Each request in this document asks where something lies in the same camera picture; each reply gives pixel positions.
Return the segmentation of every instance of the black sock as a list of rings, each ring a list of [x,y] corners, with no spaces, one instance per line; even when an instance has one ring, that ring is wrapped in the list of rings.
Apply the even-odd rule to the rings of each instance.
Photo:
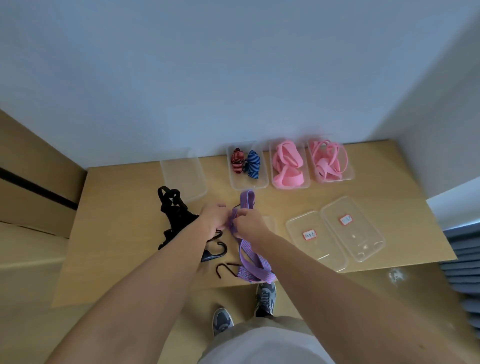
[[[259,307],[257,312],[255,313],[255,317],[265,317],[265,316],[271,316],[271,314],[265,311],[262,307]]]

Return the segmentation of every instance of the floor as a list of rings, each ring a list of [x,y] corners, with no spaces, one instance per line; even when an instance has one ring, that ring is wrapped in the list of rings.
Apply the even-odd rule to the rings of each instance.
[[[0,256],[5,232],[12,229],[0,223]],[[35,233],[23,231],[23,239],[33,241],[38,238]],[[41,256],[21,264],[12,264],[8,259],[0,261],[0,363],[43,363],[90,307],[50,308],[63,254],[59,242],[50,244],[55,259]],[[444,335],[467,364],[480,363],[480,341],[467,323],[459,297],[449,288],[437,264],[346,276],[379,295],[399,300]],[[275,315],[300,317],[280,284],[277,290]],[[247,320],[254,309],[254,291],[254,286],[242,286],[193,292],[168,337],[159,363],[196,363],[212,338],[211,315],[215,309],[226,307],[235,323]]]

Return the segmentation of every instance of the person's right arm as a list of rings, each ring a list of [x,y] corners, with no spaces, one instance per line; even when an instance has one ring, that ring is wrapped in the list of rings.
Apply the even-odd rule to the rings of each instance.
[[[272,233],[260,213],[241,209],[239,236],[265,257],[315,337],[336,364],[464,364],[445,340],[400,303],[319,264]]]

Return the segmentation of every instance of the pink elastic band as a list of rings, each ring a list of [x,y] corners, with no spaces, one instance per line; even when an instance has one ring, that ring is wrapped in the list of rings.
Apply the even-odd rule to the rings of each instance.
[[[344,150],[346,158],[343,169],[341,169],[340,162],[337,159],[340,149]],[[323,140],[321,142],[313,141],[310,143],[310,150],[312,151],[315,173],[317,173],[321,179],[324,181],[337,181],[342,179],[342,173],[345,172],[348,165],[348,155],[343,145],[332,143],[330,140]]]
[[[297,169],[303,166],[303,159],[291,140],[276,146],[272,166],[278,172],[272,180],[276,188],[287,190],[303,184],[303,173]]]

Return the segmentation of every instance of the white label with red border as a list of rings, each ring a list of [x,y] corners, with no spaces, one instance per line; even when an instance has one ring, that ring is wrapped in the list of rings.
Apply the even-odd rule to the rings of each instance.
[[[348,225],[353,221],[352,216],[350,215],[345,215],[344,217],[340,218],[340,222],[342,223],[343,226]]]
[[[317,233],[315,232],[314,229],[308,230],[308,231],[306,231],[306,232],[303,233],[303,238],[304,238],[305,240],[311,240],[311,239],[314,239],[314,238],[316,238],[316,237],[317,237]]]

